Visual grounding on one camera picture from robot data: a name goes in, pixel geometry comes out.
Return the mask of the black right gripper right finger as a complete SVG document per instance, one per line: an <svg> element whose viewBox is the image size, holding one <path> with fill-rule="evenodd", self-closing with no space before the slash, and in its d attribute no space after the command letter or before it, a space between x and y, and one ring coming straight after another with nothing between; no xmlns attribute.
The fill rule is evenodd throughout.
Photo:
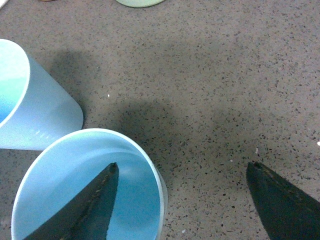
<svg viewBox="0 0 320 240"><path fill-rule="evenodd" d="M246 180L271 240L318 240L320 202L260 162L247 165Z"/></svg>

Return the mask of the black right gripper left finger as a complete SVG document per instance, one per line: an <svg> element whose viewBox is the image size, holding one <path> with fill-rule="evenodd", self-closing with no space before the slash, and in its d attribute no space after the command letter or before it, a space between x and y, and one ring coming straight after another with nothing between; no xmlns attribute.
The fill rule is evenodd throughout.
<svg viewBox="0 0 320 240"><path fill-rule="evenodd" d="M119 168L110 163L26 240L105 240L118 189Z"/></svg>

